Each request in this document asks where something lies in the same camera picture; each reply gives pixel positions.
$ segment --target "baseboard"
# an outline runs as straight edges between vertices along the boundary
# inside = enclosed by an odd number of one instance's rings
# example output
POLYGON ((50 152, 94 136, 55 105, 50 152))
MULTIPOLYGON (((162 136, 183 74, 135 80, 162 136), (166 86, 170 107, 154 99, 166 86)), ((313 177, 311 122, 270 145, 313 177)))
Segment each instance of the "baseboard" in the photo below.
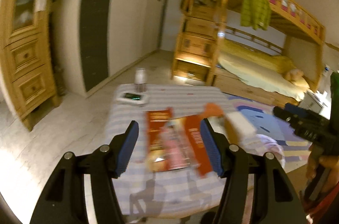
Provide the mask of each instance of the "baseboard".
POLYGON ((100 82, 98 85, 94 86, 91 90, 89 90, 86 93, 86 97, 90 97, 91 95, 93 95, 95 92, 97 92, 98 90, 100 90, 101 88, 103 88, 107 83, 109 83, 110 81, 112 81, 113 79, 115 79, 116 77, 118 77, 119 75, 121 75, 123 72, 127 71, 128 69, 132 68, 134 65, 138 64, 140 61, 144 60, 146 57, 149 57, 150 55, 152 55, 153 53, 157 52, 158 50, 154 50, 153 52, 149 52, 146 55, 144 55, 143 57, 137 59, 136 61, 132 62, 131 64, 123 67, 120 71, 116 72, 114 75, 106 78, 105 80, 103 80, 102 82, 100 82))

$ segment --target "pillow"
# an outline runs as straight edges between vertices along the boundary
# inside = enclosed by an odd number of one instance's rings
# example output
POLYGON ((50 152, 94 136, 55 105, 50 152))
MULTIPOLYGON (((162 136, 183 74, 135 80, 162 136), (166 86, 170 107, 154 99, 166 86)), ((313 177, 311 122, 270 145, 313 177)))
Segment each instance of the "pillow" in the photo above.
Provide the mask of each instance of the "pillow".
POLYGON ((297 81, 293 81, 292 83, 295 86, 298 86, 298 87, 302 87, 302 88, 306 88, 306 89, 310 88, 310 86, 308 85, 307 81, 304 78, 300 78, 297 81))
POLYGON ((294 82, 294 81, 300 80, 303 75, 304 75, 304 72, 302 70, 292 69, 284 74, 284 79, 290 82, 294 82))

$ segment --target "hanging jacket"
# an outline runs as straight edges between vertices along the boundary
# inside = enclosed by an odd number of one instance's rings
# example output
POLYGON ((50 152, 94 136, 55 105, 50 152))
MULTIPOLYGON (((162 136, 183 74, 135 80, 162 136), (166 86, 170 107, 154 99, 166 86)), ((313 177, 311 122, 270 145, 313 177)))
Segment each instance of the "hanging jacket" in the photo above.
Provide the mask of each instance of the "hanging jacket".
POLYGON ((241 26, 267 30, 271 20, 271 7, 268 0, 243 0, 241 26))

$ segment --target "screw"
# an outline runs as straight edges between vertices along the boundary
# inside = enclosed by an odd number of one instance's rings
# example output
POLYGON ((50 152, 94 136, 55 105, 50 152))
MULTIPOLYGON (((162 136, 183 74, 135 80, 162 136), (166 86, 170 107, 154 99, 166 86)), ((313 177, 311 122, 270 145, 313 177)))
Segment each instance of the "screw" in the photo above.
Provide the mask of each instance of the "screw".
POLYGON ((64 158, 65 158, 66 160, 69 160, 69 159, 71 159, 72 157, 73 157, 73 153, 71 153, 71 152, 66 152, 65 155, 64 155, 64 158))
POLYGON ((270 160, 273 160, 273 159, 274 159, 274 154, 273 154, 272 152, 266 153, 265 156, 266 156, 267 159, 270 159, 270 160))
POLYGON ((233 152, 237 152, 239 150, 239 147, 236 144, 231 144, 229 146, 229 149, 233 152))
POLYGON ((100 147, 101 152, 107 152, 110 150, 110 146, 107 144, 104 144, 103 146, 100 147))

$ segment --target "table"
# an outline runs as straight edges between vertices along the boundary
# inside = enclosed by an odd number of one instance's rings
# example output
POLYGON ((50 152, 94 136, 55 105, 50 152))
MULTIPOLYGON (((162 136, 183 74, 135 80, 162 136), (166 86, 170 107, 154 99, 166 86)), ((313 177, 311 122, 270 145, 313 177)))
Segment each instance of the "table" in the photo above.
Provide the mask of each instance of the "table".
MULTIPOLYGON (((116 95, 134 91, 133 84, 123 84, 116 95)), ((145 112, 172 107, 174 117, 203 112, 208 102, 221 106, 225 113, 233 112, 225 95, 216 87, 186 85, 147 85, 150 102, 144 107, 114 104, 105 129, 106 143, 123 133, 131 120, 139 123, 139 137, 127 170, 113 180, 114 189, 124 215, 135 217, 184 218, 219 205, 225 179, 210 172, 200 178, 194 169, 151 173, 145 165, 147 135, 145 112)), ((248 139, 243 148, 250 153, 263 155, 267 150, 257 139, 248 139)))

